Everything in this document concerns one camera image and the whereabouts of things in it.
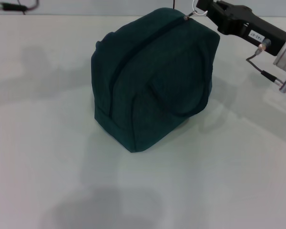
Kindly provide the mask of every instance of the robotic arm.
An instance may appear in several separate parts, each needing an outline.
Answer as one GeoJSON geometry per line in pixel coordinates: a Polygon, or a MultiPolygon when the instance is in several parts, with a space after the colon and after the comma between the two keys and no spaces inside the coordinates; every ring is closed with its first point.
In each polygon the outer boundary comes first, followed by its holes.
{"type": "Polygon", "coordinates": [[[286,81],[261,71],[250,60],[266,51],[277,56],[274,65],[286,72],[286,32],[255,16],[246,6],[235,6],[224,1],[198,0],[197,8],[206,12],[206,16],[218,26],[224,35],[235,35],[258,47],[255,54],[248,58],[263,76],[280,86],[280,92],[286,93],[286,81]]]}

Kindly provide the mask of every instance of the white background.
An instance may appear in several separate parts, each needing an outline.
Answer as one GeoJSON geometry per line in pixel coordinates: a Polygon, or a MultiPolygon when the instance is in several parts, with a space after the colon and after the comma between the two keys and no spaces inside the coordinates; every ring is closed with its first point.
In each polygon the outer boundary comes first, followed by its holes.
{"type": "MultiPolygon", "coordinates": [[[[34,0],[20,0],[30,6],[34,0]]],[[[246,5],[258,16],[286,17],[286,0],[226,0],[246,5]]],[[[160,7],[172,7],[173,0],[40,0],[40,7],[30,14],[66,15],[145,15],[160,7]]],[[[191,0],[176,0],[176,9],[191,12],[191,0]]]]}
{"type": "Polygon", "coordinates": [[[0,16],[0,229],[286,229],[286,94],[248,42],[221,35],[207,108],[147,151],[97,124],[95,43],[135,19],[0,16]]]}

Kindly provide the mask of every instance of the teal fabric bag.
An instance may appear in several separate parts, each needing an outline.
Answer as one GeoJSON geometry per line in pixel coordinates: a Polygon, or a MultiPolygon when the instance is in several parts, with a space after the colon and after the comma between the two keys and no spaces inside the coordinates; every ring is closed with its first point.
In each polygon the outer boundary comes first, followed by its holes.
{"type": "Polygon", "coordinates": [[[130,152],[144,151],[204,110],[219,35],[161,8],[96,43],[95,119],[130,152]]]}

